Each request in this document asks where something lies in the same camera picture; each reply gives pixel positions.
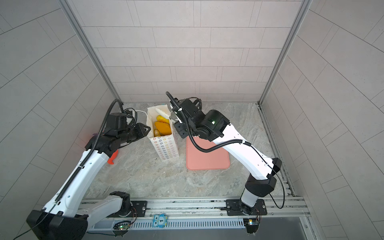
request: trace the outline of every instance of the white paper bag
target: white paper bag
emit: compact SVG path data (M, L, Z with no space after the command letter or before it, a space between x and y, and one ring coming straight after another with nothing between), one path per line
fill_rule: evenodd
M156 111L156 108L170 115L170 110L168 109L167 105L158 105L158 106L147 108L148 109L147 126L151 127L151 130L148 133L147 137L151 141L152 145L155 147L157 154L162 160L179 157L179 150L177 149L177 143L175 141L175 135L174 135L175 129L171 121L170 121L170 127L172 131L171 135L166 135L161 137L154 136L154 133L153 133L154 127L155 127L154 123L157 121L156 117L159 115Z

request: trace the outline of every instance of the wall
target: wall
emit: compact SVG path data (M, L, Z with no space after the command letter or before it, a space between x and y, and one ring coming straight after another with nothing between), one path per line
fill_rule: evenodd
M383 15L314 0L262 105L323 239L384 237Z
M258 101L301 4L68 2L125 102Z
M56 0L1 1L0 56L0 239L12 239L64 183L113 97Z

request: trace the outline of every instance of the metal corner post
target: metal corner post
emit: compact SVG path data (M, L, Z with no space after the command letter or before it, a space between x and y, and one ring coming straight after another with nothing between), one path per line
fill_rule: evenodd
M65 16L67 17L68 21L70 22L76 35L80 39L80 42L82 43L89 57L91 58L91 61L96 66L97 71L100 73L101 77L104 79L105 83L107 84L109 90L112 92L113 97L121 100L119 94L117 93L111 80L109 79L107 73L105 72L103 65L101 64L99 58L97 57L93 47L91 46L89 40L87 39L82 27L80 26L75 15L73 14L71 7L68 5L67 0L57 0L57 1L61 9L63 10Z
M260 98L260 101L259 101L260 107L262 107L262 105L265 101L265 98L266 98L269 90L271 89L272 83L275 80L276 75L279 72L279 69L283 63L283 60L284 60L285 56L287 55L288 50L293 43L293 40L294 40L294 38L295 38L299 28L300 28L301 23L303 22L303 19L304 19L305 15L306 15L309 7L310 7L311 2L312 2L312 0L303 0L301 2L299 11L297 12L296 18L293 21L291 30L289 31L288 37L286 38L286 40L284 42L283 48L281 49L281 52L280 52L279 57L276 61L276 64L272 69L271 76L269 77L269 80L266 83L265 89L264 89L262 96Z

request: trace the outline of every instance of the robotic arm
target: robotic arm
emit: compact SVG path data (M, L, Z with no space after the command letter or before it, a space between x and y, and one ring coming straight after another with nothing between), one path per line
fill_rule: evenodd
M182 138L189 136L193 145L202 152L223 147L249 170L239 206L244 214L252 215L257 199L273 191L276 185L274 175L281 167L280 159L271 159L254 148L220 112L210 110L204 114L200 99L194 102L190 99L178 100L169 92L166 94L178 118L175 128ZM121 113L111 114L116 102L120 105ZM112 154L149 133L151 128L136 123L136 119L133 124L127 124L129 115L132 113L123 110L121 101L114 100L98 134L88 142L83 156L66 182L41 211L31 211L27 223L38 239L80 240L89 228L111 214L116 213L121 217L133 214L129 194L124 192L110 193L110 196L90 208L78 210L94 177ZM216 146L203 149L193 136L213 141Z

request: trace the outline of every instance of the pink tray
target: pink tray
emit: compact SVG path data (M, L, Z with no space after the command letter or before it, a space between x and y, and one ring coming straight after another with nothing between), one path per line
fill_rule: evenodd
M213 142L199 137L194 137L194 139L200 147L205 149L216 145ZM224 148L219 148L208 153L201 152L193 146L189 137L187 137L186 158L186 165L189 170L227 169L231 166L229 154Z

